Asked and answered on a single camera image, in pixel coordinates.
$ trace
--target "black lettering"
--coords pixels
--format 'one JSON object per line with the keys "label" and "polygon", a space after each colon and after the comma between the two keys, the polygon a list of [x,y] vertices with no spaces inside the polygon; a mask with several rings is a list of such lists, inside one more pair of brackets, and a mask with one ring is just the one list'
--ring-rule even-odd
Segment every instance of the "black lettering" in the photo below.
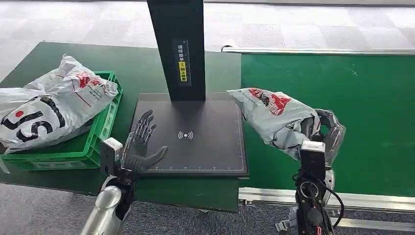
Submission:
{"label": "black lettering", "polygon": [[18,128],[18,126],[22,125],[23,123],[36,119],[41,116],[43,116],[42,111],[37,111],[34,114],[29,114],[29,115],[24,116],[23,118],[18,120],[16,123],[12,123],[8,118],[6,118],[3,121],[1,121],[1,124],[9,128],[10,130],[14,130]]}
{"label": "black lettering", "polygon": [[29,137],[26,137],[25,135],[23,135],[22,130],[19,130],[16,133],[16,137],[19,138],[21,141],[23,142],[27,142],[27,141],[31,141],[31,140],[35,140],[39,137],[39,127],[43,126],[44,128],[46,128],[46,132],[49,134],[53,131],[52,129],[52,125],[50,125],[49,122],[47,121],[37,121],[35,123],[32,124],[32,135]]}
{"label": "black lettering", "polygon": [[58,107],[56,107],[55,102],[53,102],[53,100],[48,98],[48,97],[42,97],[42,98],[40,98],[40,101],[47,104],[54,111],[54,113],[57,115],[58,120],[59,120],[59,128],[64,127],[66,125],[65,119],[62,116],[61,112],[59,111]]}

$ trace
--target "green plastic crate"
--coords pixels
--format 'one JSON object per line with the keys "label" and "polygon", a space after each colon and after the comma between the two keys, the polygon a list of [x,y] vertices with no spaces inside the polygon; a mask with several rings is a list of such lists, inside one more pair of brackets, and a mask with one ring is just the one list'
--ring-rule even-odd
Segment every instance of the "green plastic crate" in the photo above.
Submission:
{"label": "green plastic crate", "polygon": [[122,88],[112,71],[95,71],[101,78],[117,83],[118,95],[93,119],[88,133],[57,145],[1,156],[4,162],[25,170],[95,169],[100,166],[99,144],[107,139],[114,124]]}

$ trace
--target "white plastic bag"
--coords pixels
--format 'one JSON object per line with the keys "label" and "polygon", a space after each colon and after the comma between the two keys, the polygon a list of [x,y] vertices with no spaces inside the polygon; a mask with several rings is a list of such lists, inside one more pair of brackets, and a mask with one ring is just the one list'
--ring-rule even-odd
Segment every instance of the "white plastic bag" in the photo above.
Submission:
{"label": "white plastic bag", "polygon": [[300,160],[298,147],[308,137],[301,133],[301,122],[313,118],[311,135],[320,130],[316,111],[282,92],[257,88],[227,91],[236,99],[245,119],[258,132],[265,144],[273,145]]}
{"label": "white plastic bag", "polygon": [[59,68],[24,86],[44,94],[5,115],[0,142],[6,153],[54,144],[101,112],[118,94],[117,84],[101,79],[71,56],[63,56]]}
{"label": "white plastic bag", "polygon": [[24,88],[0,88],[0,119],[33,97],[45,94]]}

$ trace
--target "black scanning platform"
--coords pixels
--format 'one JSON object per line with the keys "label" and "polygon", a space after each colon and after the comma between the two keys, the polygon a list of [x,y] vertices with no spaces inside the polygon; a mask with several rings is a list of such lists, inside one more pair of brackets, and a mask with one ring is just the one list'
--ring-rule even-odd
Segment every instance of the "black scanning platform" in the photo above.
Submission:
{"label": "black scanning platform", "polygon": [[153,110],[148,154],[167,145],[167,156],[143,176],[248,176],[242,113],[227,94],[209,94],[206,101],[170,101],[168,94],[140,94],[132,129]]}

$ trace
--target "black stand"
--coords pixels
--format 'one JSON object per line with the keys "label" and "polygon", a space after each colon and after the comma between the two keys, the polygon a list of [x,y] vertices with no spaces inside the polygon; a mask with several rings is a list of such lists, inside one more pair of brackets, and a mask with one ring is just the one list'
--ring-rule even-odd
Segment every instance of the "black stand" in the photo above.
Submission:
{"label": "black stand", "polygon": [[205,87],[203,0],[147,0],[169,94],[140,94],[132,127],[154,112],[152,154],[165,159],[144,176],[248,176],[242,114],[227,94]]}
{"label": "black stand", "polygon": [[203,0],[148,0],[171,101],[205,100]]}

